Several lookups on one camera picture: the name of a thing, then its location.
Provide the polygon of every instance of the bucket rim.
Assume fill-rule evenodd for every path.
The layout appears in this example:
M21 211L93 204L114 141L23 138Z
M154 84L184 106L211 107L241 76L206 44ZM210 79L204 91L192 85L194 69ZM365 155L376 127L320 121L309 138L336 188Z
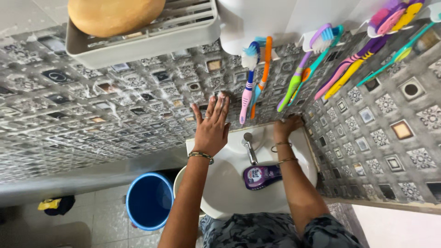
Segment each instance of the bucket rim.
M173 186L172 186L170 180L166 176L164 176L164 175L162 175L160 173L157 173L157 172L147 172L145 174L142 174L142 175L138 176L135 180L133 180L133 182L130 184L129 190L127 190L127 195L126 195L126 211L127 211L127 214L129 215L129 218L132 221L132 223L135 224L141 230L144 230L144 231L155 231L155 230L158 230L158 229L162 228L165 225L165 223L166 223L166 221L168 219L168 216L165 218L165 220L163 222L159 223L158 225L147 227L147 226L139 224L136 220L134 220L133 217L132 217L132 214L130 212L130 206L129 206L129 195L130 195L130 192L132 191L133 186L139 180L141 180L144 177L158 177L163 182L165 182L165 184L167 185L167 187L168 187L168 189L169 189L169 191L170 191L170 193L172 195L172 206L173 206L173 202L175 201L175 197L173 196Z

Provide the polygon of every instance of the blue bucket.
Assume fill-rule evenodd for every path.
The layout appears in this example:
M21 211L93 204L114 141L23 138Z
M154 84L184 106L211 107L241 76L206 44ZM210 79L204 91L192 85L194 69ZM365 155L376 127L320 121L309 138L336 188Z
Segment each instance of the blue bucket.
M129 187L126 209L130 220L144 231L165 225L172 208L173 185L165 176L149 172L136 178Z

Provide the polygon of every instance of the yellow cloth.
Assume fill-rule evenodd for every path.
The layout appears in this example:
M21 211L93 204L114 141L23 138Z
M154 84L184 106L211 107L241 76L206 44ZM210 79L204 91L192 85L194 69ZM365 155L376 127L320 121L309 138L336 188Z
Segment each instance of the yellow cloth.
M46 199L46 200L40 202L40 204L38 205L38 210L45 210L48 208L55 208L56 209L60 205L60 201L61 201L61 198L56 199L56 200Z

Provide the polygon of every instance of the soap dish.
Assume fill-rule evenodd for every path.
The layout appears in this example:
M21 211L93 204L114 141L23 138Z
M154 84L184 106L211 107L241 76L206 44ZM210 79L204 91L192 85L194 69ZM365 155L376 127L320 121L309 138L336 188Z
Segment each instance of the soap dish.
M89 69L206 45L221 35L215 0L167 0L151 24L123 35L93 37L67 24L66 52Z

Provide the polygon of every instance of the purple bottle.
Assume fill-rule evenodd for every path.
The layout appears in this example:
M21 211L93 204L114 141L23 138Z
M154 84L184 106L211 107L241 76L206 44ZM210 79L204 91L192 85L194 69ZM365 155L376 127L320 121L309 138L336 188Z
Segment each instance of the purple bottle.
M282 180L280 168L276 165L251 166L243 172L245 186L249 190L259 190Z

